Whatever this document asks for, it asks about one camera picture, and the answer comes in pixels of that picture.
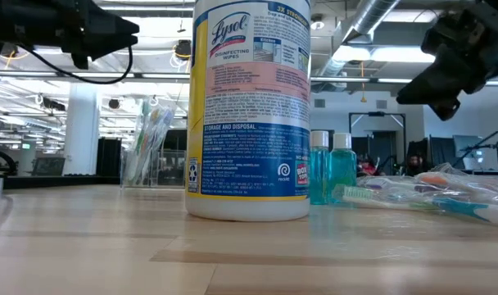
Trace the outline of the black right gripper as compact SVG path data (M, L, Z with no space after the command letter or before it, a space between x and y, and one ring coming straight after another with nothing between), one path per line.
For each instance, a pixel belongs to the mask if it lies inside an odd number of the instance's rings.
M444 11L425 33L421 49L436 56L443 45L466 62L435 61L397 94L403 105L429 107L442 121L460 108L461 91L478 91L498 78L498 0L475 0L457 11Z

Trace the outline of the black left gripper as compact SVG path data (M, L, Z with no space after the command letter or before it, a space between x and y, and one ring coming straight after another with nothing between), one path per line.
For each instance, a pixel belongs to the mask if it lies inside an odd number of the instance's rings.
M134 35L84 41L87 28L95 34L136 34L139 26L101 9L93 0L11 0L11 43L59 47L71 52L78 69L88 69L110 53L131 48Z

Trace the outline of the orange white toothbrush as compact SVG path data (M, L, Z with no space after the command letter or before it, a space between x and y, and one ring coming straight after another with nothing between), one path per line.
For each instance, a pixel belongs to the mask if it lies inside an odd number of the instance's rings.
M420 182L451 190L498 195L498 178L492 176L424 172L415 178Z
M145 166L147 165L147 159L151 155L152 149L153 149L155 142L157 140L157 137L158 137L157 133L158 133L159 124L160 124L160 120L161 120L160 112L161 112L160 109L157 107L153 108L149 112L149 118L148 118L148 122L147 122L148 125L146 128L146 139L144 141L145 165L143 167L142 174L141 174L140 178L138 179L137 184L140 184L143 180L143 171L145 169Z

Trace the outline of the blue white toothbrush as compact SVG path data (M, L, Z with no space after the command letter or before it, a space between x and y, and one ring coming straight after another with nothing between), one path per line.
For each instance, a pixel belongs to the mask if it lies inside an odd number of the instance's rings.
M161 114L161 120L159 124L159 129L158 129L158 137L155 142L155 145L152 149L152 153L147 159L147 165L145 166L145 169L143 171L143 176L145 177L147 184L151 185L151 173L152 173L152 161L153 159L157 156L159 151L161 150L161 146L163 144L163 141L165 139L165 136L170 129L170 124L171 121L174 119L174 112L175 108L174 107L158 107L160 109L160 114Z

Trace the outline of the teal mouthwash bottle white cap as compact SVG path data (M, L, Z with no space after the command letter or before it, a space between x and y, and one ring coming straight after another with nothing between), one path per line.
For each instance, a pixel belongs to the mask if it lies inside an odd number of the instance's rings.
M310 133L310 204L327 203L325 188L326 158L328 155L328 131L314 130Z
M352 150L351 134L335 133L333 150L328 159L328 192L329 203L343 202L345 187L356 186L357 157Z

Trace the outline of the green blue toothbrush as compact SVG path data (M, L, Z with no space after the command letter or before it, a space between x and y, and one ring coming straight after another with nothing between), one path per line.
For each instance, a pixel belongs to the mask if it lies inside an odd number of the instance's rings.
M418 192L397 187L369 189L346 186L342 191L342 200L357 207L442 212L498 226L498 205L472 202L457 191Z

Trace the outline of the clear plastic bag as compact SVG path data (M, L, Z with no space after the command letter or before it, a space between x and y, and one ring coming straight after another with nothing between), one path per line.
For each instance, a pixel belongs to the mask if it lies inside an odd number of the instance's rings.
M161 186L183 187L184 166L186 161L185 151L160 150L152 161L151 185L146 179L143 186L125 187L122 184L123 165L125 163L127 150L121 156L120 186L121 188L158 188Z

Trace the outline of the white disinfecting wipes canister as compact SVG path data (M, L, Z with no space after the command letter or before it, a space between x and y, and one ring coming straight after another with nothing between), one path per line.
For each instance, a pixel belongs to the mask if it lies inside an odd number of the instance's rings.
M310 209L310 0L196 0L185 207L213 220Z

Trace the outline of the grey desk monitor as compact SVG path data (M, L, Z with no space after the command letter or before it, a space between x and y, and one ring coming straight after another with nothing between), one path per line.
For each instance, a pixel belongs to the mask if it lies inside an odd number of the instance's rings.
M454 135L455 155L462 157L466 154L467 158L479 158L483 155L477 145L482 141L482 137L472 135Z

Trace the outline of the bright ceiling light panel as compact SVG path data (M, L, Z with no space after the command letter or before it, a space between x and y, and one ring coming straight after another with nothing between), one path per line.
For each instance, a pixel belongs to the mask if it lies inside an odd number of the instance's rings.
M433 55L424 53L418 47L352 47L341 46L333 54L334 61L381 61L432 63Z

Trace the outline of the person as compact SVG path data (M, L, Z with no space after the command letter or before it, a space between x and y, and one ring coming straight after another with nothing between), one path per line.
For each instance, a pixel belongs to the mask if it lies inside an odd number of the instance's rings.
M375 176L377 168L374 161L369 157L361 157L357 161L357 176Z
M423 173L424 169L425 169L425 161L419 154L412 155L407 158L406 167L405 167L406 175L415 176L420 173Z

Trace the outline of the black ceiling projector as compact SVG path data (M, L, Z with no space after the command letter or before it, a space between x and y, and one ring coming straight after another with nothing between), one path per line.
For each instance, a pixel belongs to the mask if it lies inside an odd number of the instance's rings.
M55 111L65 111L66 110L65 104L54 101L54 100L47 98L47 97L42 98L42 106L46 109L49 109L49 110L55 110Z

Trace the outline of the white pillar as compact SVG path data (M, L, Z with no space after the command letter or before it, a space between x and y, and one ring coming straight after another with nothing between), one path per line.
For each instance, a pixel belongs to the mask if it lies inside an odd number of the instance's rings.
M94 91L72 88L67 109L64 175L94 175L99 138L99 99Z

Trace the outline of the black portal frame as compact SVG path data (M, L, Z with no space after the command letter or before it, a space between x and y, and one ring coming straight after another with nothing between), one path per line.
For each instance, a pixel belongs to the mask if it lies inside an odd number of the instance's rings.
M407 139L407 126L406 126L406 116L403 113L390 113L390 112L384 112L384 111L368 111L368 112L349 112L348 113L348 132L351 134L353 127L364 117L384 117L384 116L389 116L391 117L403 130L403 161L406 160L406 152L407 152L407 147L408 143L406 142Z

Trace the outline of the silver ceiling duct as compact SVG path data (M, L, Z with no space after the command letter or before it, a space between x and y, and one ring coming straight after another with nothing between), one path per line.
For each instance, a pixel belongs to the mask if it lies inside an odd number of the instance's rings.
M353 16L339 21L331 38L332 55L316 72L317 76L337 77L345 64L357 57L346 53L352 44L371 44L374 31L401 0L360 0Z

